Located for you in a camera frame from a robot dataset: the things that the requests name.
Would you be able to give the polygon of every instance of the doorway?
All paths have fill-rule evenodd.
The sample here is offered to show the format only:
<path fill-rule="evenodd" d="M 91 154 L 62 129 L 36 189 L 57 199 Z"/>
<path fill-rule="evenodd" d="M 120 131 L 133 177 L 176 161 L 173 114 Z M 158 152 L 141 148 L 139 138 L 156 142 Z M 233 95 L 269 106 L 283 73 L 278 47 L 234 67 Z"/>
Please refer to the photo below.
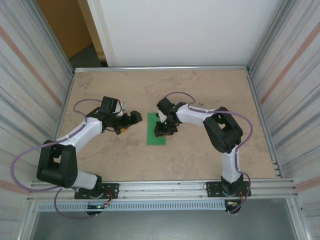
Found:
<path fill-rule="evenodd" d="M 108 66 L 86 0 L 36 2 L 72 68 Z"/>

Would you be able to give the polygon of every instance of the work surface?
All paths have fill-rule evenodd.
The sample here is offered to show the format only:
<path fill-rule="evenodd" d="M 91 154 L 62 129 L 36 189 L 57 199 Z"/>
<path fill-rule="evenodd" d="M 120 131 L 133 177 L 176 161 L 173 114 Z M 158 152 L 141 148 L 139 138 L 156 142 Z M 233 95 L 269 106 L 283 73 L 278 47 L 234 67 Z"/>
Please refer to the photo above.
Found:
<path fill-rule="evenodd" d="M 251 178 L 274 178 L 266 140 L 243 70 L 81 72 L 75 76 L 61 128 L 61 136 L 83 120 L 73 112 L 82 99 L 103 96 L 119 99 L 127 112 L 137 110 L 143 121 L 116 135 L 105 131 L 93 138 L 77 155 L 80 170 L 102 176 L 104 181 L 164 181 L 219 179 L 221 153 L 211 145 L 204 127 L 183 123 L 178 132 L 166 137 L 166 145 L 147 145 L 147 115 L 157 111 L 157 103 L 167 93 L 184 91 L 196 99 L 195 107 L 217 109 L 220 106 L 248 117 L 253 136 L 239 151 L 241 170 Z M 173 103 L 189 102 L 187 96 L 168 97 Z M 78 109 L 89 113 L 97 102 L 83 102 Z M 234 117 L 243 130 L 250 127 Z"/>

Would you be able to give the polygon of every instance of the white wall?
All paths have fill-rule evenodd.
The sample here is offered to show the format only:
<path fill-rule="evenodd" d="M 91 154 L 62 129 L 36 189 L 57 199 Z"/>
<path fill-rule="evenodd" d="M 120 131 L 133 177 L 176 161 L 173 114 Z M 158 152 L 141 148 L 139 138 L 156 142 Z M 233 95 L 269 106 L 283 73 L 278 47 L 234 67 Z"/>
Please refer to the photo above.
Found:
<path fill-rule="evenodd" d="M 88 0 L 110 67 L 247 65 L 283 0 Z"/>

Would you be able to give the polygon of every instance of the green square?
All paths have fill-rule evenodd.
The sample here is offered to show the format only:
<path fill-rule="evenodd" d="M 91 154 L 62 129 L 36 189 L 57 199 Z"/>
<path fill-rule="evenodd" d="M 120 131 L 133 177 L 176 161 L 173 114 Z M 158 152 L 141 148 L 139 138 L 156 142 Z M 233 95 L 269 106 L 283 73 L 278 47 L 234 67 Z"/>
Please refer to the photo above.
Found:
<path fill-rule="evenodd" d="M 146 136 L 146 144 L 147 145 L 166 145 L 166 137 L 165 136 L 155 136 L 155 126 L 156 122 L 159 122 L 160 118 L 156 116 L 155 112 L 148 113 L 148 129 Z"/>

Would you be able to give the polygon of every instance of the black mounting bracket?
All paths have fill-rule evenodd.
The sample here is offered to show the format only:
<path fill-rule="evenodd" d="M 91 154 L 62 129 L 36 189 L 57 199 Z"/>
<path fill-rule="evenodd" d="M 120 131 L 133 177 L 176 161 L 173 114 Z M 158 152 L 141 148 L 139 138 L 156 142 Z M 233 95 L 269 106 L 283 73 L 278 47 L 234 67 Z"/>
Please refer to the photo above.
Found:
<path fill-rule="evenodd" d="M 109 190 L 112 194 L 112 199 L 117 199 L 119 194 L 119 183 L 102 183 L 101 194 L 97 197 L 90 196 L 91 190 L 79 188 L 75 191 L 74 199 L 109 199 L 109 194 L 105 190 Z"/>
<path fill-rule="evenodd" d="M 221 198 L 221 197 L 241 197 L 241 193 L 245 196 L 249 190 L 249 182 L 242 181 L 238 187 L 238 190 L 235 191 L 232 195 L 228 195 L 225 192 L 222 181 L 208 181 L 205 183 L 206 193 L 208 198 Z"/>

